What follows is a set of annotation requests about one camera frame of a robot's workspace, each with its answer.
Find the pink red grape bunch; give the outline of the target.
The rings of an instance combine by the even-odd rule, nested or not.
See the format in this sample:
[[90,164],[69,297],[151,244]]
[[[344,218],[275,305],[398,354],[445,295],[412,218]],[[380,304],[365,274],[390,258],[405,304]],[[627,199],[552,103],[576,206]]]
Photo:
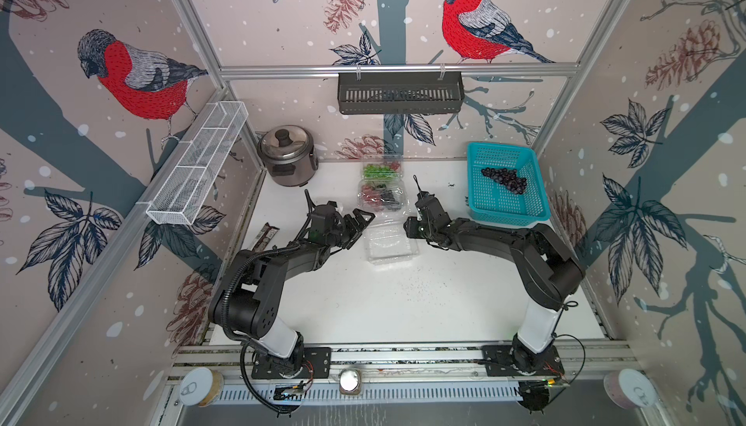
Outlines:
[[363,187],[361,187],[361,201],[363,201],[363,204],[371,207],[380,206],[380,190],[375,185],[363,185]]

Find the clear clamshell container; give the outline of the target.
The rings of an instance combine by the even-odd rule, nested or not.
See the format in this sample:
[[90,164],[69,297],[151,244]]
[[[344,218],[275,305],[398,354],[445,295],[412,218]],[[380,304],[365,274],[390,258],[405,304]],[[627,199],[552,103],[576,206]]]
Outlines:
[[361,178],[364,181],[400,179],[402,176],[403,171],[398,160],[369,159],[361,164]]
[[406,203],[398,181],[369,179],[359,186],[359,205],[371,212],[399,212]]
[[363,239],[366,258],[376,266],[408,261],[419,254],[417,243],[407,237],[402,221],[373,224]]

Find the green grape bunch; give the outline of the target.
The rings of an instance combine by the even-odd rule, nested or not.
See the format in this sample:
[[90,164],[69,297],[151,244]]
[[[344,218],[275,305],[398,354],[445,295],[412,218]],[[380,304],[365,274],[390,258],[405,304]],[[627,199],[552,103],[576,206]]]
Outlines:
[[396,179],[397,177],[401,177],[400,171],[390,164],[369,163],[363,165],[364,179]]

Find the teal plastic basket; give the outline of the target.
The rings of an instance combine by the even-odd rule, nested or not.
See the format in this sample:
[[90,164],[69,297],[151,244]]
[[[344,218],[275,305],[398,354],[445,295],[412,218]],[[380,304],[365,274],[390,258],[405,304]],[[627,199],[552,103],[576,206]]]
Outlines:
[[467,180],[470,216],[478,221],[526,227],[551,218],[538,160],[530,148],[469,144]]

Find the dark purple grape bunch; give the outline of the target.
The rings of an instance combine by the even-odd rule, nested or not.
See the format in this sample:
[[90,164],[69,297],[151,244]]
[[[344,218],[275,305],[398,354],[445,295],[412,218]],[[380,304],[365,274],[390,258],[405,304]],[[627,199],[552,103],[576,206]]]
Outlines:
[[523,195],[526,192],[528,180],[525,177],[520,177],[518,171],[515,169],[484,168],[481,170],[481,174],[483,177],[487,177],[495,183],[504,186],[509,192],[515,195]]

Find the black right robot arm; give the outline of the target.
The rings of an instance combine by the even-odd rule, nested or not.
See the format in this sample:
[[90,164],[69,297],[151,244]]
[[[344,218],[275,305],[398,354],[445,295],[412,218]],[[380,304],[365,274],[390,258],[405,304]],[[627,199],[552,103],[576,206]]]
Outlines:
[[406,237],[437,249],[479,252],[511,261],[530,298],[523,323],[513,337],[514,368],[531,375],[554,356],[555,332],[567,299],[586,276],[574,252],[544,223],[506,229],[467,218],[452,219],[435,195],[420,191],[416,216],[409,216]]

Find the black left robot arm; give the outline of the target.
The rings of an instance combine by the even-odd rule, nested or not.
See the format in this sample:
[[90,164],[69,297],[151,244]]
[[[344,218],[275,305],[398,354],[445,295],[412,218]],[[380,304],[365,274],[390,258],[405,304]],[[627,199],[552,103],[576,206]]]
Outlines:
[[305,197],[308,212],[295,238],[279,249],[239,251],[207,311],[229,340],[252,349],[279,377],[294,377],[305,364],[303,336],[278,317],[286,281],[318,271],[334,253],[351,249],[376,218],[360,209],[344,216],[336,202],[317,205]]

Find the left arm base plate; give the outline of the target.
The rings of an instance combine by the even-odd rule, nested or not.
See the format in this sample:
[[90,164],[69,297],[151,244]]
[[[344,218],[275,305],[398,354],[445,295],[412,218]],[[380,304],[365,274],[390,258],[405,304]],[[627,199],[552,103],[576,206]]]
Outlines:
[[296,349],[290,358],[260,353],[253,361],[252,379],[327,379],[331,365],[331,348]]

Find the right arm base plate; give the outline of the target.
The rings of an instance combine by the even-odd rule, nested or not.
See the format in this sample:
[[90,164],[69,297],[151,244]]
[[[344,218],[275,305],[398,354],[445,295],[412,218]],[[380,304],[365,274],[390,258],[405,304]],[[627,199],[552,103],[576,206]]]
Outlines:
[[562,377],[565,368],[557,348],[550,344],[541,353],[523,346],[482,346],[482,364],[489,377]]

